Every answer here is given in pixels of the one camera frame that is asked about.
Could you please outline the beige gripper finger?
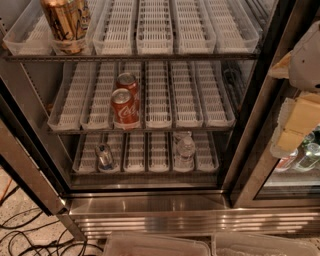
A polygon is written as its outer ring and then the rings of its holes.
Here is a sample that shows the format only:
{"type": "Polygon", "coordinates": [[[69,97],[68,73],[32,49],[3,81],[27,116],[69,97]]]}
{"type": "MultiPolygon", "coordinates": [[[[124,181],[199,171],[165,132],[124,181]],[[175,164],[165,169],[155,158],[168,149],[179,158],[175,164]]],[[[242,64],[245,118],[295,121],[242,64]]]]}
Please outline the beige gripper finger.
{"type": "Polygon", "coordinates": [[[305,136],[320,124],[320,94],[303,92],[295,99],[286,98],[280,108],[270,152],[283,158],[299,147],[305,136]]]}
{"type": "Polygon", "coordinates": [[[288,52],[279,62],[270,68],[268,75],[275,79],[288,79],[290,60],[291,53],[288,52]]]}

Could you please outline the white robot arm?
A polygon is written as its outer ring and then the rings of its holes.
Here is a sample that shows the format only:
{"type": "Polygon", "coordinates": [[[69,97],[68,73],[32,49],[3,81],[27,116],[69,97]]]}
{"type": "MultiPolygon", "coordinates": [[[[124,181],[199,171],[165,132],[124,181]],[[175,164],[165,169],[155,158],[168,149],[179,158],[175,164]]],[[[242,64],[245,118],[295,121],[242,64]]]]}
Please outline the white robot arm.
{"type": "Polygon", "coordinates": [[[282,158],[293,153],[320,124],[320,21],[314,22],[293,50],[271,68],[269,76],[287,79],[301,91],[297,98],[286,98],[282,103],[271,138],[271,154],[282,158]]]}

